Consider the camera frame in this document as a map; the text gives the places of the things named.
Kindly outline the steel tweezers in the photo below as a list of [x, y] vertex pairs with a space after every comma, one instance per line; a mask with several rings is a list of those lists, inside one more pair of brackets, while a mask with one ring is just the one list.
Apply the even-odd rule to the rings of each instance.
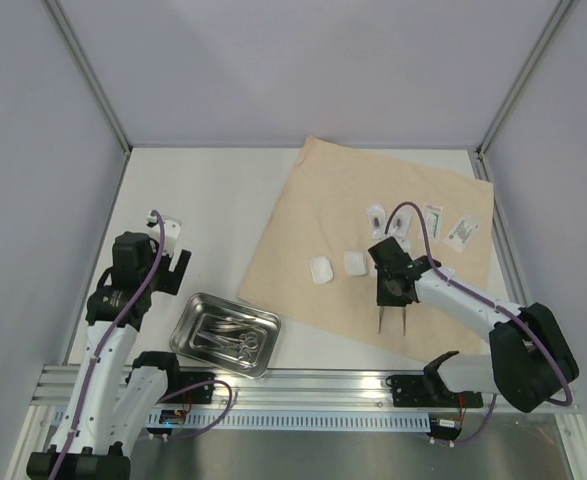
[[238, 321], [216, 321], [211, 324], [209, 331], [211, 333], [223, 334], [235, 331], [249, 331], [252, 329], [250, 324]]
[[238, 321], [238, 322], [245, 322], [247, 324], [250, 324], [252, 327], [256, 326], [256, 324], [252, 318], [225, 316], [225, 317], [220, 317], [217, 321]]
[[401, 308], [401, 320], [402, 320], [402, 335], [406, 336], [407, 332], [407, 309], [406, 306]]
[[379, 306], [379, 308], [378, 308], [378, 330], [377, 330], [378, 334], [381, 334], [381, 331], [382, 331], [384, 313], [385, 313], [385, 307]]

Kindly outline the stainless steel tray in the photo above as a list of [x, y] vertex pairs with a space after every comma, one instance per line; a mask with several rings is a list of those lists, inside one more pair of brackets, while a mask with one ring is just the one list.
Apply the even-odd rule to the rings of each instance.
[[266, 373], [281, 330], [276, 315], [205, 293], [193, 295], [171, 336], [178, 355], [251, 379]]

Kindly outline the steel hemostat forceps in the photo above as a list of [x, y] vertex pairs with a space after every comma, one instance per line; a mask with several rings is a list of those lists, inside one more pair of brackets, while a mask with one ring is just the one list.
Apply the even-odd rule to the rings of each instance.
[[229, 337], [222, 334], [198, 332], [196, 337], [210, 343], [209, 349], [231, 351], [237, 357], [250, 356], [260, 347], [259, 338], [253, 332], [242, 333], [237, 337]]
[[246, 328], [216, 329], [199, 331], [197, 346], [224, 360], [235, 362], [241, 368], [254, 365], [261, 348], [260, 335]]

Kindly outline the long steel hemostat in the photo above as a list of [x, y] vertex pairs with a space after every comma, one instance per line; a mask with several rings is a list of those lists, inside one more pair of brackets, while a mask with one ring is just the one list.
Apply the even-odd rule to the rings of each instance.
[[255, 328], [256, 324], [250, 320], [232, 316], [219, 317], [215, 320], [213, 328], [218, 331], [234, 331]]

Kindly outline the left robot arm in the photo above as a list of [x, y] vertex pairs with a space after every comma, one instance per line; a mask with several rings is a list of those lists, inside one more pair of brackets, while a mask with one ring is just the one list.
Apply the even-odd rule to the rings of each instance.
[[175, 220], [125, 232], [112, 264], [87, 300], [84, 356], [69, 404], [49, 446], [30, 455], [30, 479], [127, 479], [135, 437], [157, 400], [182, 389], [172, 353], [143, 353], [122, 386], [124, 366], [155, 292], [176, 295], [190, 252], [175, 249]]

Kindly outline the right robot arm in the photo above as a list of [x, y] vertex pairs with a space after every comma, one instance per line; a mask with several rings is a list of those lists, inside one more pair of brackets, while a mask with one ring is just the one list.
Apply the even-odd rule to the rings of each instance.
[[485, 354], [448, 351], [423, 369], [429, 401], [448, 404], [458, 394], [492, 394], [530, 413], [544, 402], [572, 402], [571, 382], [579, 367], [553, 312], [536, 302], [522, 306], [497, 300], [457, 278], [429, 255], [412, 258], [394, 238], [370, 247], [381, 307], [412, 304], [434, 308], [473, 331], [488, 345]]

